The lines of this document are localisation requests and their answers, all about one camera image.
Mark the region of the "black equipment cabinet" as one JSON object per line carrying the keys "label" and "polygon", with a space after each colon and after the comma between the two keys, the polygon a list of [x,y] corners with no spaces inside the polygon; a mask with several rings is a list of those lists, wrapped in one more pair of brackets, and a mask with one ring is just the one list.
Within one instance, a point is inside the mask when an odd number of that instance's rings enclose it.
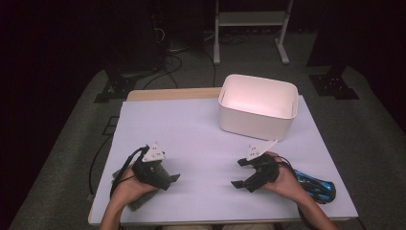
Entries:
{"label": "black equipment cabinet", "polygon": [[110,0],[112,41],[120,65],[134,71],[157,71],[162,55],[148,0]]}

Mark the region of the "white metal stand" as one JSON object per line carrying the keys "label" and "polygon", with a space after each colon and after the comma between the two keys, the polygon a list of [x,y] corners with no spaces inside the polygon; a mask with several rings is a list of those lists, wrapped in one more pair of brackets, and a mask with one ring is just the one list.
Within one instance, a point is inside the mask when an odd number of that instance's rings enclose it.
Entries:
{"label": "white metal stand", "polygon": [[280,34],[275,38],[283,64],[289,64],[290,60],[284,49],[283,42],[289,23],[294,0],[287,0],[286,8],[283,11],[231,11],[221,12],[219,10],[219,0],[215,0],[214,15],[214,64],[220,63],[220,43],[219,29],[221,27],[264,27],[280,26]]}

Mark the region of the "person's right hand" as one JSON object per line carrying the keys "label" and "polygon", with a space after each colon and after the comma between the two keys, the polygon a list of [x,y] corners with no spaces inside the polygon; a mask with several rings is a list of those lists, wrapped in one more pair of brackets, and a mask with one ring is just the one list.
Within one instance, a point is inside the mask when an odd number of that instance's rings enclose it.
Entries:
{"label": "person's right hand", "polygon": [[282,159],[275,152],[267,151],[267,155],[271,156],[278,164],[279,175],[274,182],[267,182],[262,186],[262,189],[278,194],[279,196],[290,199],[294,202],[301,201],[306,192],[299,185],[297,179],[287,166],[282,164]]}

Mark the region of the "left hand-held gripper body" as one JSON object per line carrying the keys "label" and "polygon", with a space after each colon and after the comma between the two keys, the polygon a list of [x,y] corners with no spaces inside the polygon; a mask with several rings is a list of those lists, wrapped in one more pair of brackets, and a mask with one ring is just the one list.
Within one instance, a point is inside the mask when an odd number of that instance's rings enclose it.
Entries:
{"label": "left hand-held gripper body", "polygon": [[171,178],[162,166],[164,159],[165,153],[156,143],[146,145],[141,149],[132,171],[140,182],[166,191],[171,184]]}

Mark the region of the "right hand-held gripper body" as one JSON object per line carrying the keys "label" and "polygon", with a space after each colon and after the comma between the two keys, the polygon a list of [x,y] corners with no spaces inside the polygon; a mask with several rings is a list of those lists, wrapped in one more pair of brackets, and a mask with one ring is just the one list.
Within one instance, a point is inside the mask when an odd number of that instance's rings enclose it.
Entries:
{"label": "right hand-held gripper body", "polygon": [[256,170],[253,175],[245,180],[245,188],[250,193],[268,182],[274,182],[279,176],[278,164],[275,158],[267,153],[277,143],[277,140],[269,140],[249,146],[246,160]]}

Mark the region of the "person's left hand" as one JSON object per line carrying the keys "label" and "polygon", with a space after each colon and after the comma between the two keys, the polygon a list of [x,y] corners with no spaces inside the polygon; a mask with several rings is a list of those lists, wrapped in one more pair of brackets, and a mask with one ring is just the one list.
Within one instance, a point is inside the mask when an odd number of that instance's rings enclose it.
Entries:
{"label": "person's left hand", "polygon": [[156,188],[140,182],[135,173],[131,169],[127,169],[113,192],[110,203],[113,206],[125,207],[125,205],[152,191],[156,191]]}

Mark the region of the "white plastic bin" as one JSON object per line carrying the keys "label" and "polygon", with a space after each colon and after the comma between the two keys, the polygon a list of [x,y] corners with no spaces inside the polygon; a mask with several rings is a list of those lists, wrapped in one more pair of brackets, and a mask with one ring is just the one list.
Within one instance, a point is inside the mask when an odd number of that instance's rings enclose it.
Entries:
{"label": "white plastic bin", "polygon": [[290,82],[233,74],[225,79],[218,103],[223,130],[281,141],[298,114],[299,93]]}

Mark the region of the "white table mat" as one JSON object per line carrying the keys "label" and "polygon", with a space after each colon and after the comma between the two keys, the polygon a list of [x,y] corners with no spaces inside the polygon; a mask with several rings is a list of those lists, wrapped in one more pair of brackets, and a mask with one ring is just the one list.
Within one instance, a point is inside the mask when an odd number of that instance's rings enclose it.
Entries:
{"label": "white table mat", "polygon": [[296,205],[264,190],[237,189],[234,182],[253,174],[238,159],[259,140],[222,130],[215,99],[125,102],[112,147],[88,217],[102,220],[112,175],[138,148],[156,143],[164,168],[178,180],[139,210],[124,210],[123,224],[182,224],[296,220]]}

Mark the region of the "black stand base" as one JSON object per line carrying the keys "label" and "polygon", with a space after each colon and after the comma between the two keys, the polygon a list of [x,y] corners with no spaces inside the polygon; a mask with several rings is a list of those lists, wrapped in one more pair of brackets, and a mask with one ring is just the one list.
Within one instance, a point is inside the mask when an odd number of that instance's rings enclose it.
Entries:
{"label": "black stand base", "polygon": [[101,93],[96,96],[96,104],[108,103],[110,100],[126,99],[129,92],[135,87],[136,80],[132,77],[124,77],[117,69],[106,68],[105,73],[108,81]]}
{"label": "black stand base", "polygon": [[310,75],[309,79],[319,96],[336,100],[358,100],[356,92],[342,78],[346,65],[333,65],[325,74]]}

